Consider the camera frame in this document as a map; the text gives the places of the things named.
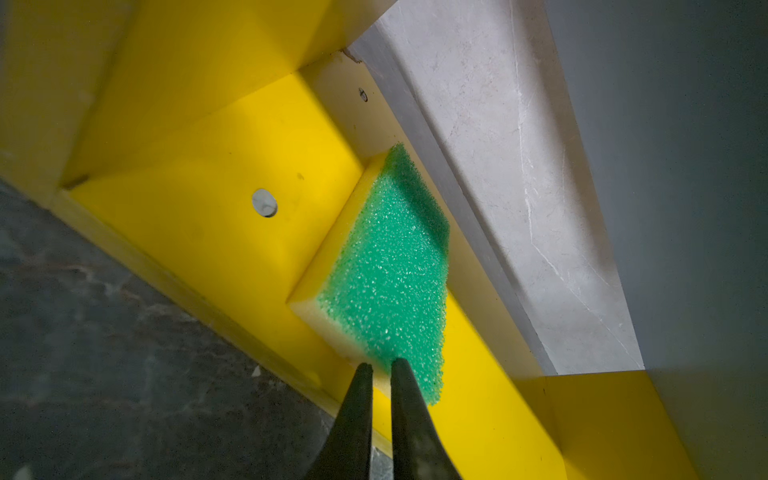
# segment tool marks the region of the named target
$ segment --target dark stone surface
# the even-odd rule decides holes
[[[5,185],[0,366],[0,478],[300,478],[333,423]]]

